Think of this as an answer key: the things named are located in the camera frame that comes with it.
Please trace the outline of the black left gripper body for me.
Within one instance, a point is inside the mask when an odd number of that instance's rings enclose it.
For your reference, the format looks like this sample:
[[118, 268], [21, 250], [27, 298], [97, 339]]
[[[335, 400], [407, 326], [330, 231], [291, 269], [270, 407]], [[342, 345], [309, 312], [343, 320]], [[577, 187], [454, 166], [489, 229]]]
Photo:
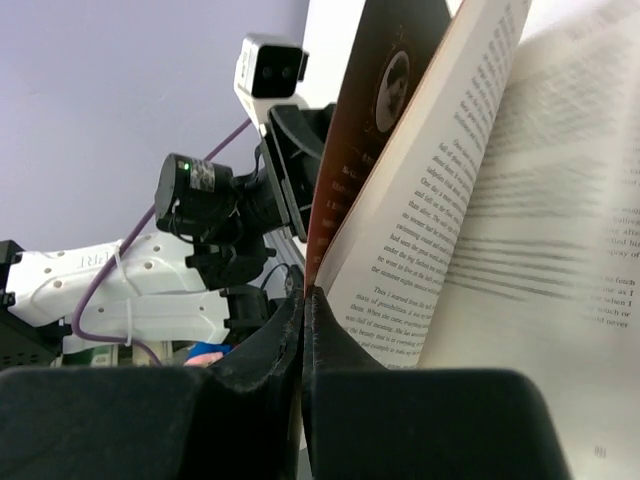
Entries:
[[274, 255], [264, 237], [282, 227], [262, 139], [254, 150], [254, 169], [246, 175], [176, 153], [161, 168], [154, 198], [156, 227], [192, 246], [185, 263], [208, 288], [247, 284]]

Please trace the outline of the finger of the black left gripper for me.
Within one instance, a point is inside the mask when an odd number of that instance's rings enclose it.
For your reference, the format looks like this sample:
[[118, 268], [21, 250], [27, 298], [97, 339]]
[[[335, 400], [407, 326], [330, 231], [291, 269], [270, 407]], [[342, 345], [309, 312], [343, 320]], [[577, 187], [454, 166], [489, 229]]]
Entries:
[[262, 139], [263, 159], [274, 194], [279, 226], [308, 241], [311, 207], [336, 105], [273, 106]]

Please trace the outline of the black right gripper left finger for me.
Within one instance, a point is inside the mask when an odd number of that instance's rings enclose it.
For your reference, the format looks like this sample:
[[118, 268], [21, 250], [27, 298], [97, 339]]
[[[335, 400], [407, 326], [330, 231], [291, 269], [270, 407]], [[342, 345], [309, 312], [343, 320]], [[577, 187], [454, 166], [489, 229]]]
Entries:
[[303, 311], [294, 290], [208, 367], [5, 371], [2, 477], [294, 478]]

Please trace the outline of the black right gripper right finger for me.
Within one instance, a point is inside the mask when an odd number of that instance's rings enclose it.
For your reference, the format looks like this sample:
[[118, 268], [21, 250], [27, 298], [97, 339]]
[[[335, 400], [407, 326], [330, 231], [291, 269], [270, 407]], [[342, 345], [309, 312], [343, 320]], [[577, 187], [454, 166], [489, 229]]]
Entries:
[[302, 413], [316, 479], [568, 479], [543, 396], [504, 369], [388, 369], [307, 291]]

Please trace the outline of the Three Days to See book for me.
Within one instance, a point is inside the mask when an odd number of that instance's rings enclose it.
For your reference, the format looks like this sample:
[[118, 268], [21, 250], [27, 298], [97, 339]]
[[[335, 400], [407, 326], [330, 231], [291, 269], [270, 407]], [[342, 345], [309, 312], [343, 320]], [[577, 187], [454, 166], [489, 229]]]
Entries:
[[527, 42], [466, 1], [317, 273], [391, 368], [542, 391], [576, 479], [639, 475], [639, 5]]

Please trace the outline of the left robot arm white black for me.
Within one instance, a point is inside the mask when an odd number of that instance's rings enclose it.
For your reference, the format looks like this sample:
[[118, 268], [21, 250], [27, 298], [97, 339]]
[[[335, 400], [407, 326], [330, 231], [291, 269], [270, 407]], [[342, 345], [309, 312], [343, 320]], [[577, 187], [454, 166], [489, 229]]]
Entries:
[[334, 106], [276, 105], [247, 175], [170, 154], [156, 229], [54, 252], [1, 244], [1, 365], [47, 366], [101, 345], [202, 342], [226, 352], [279, 307], [266, 236], [304, 238]]

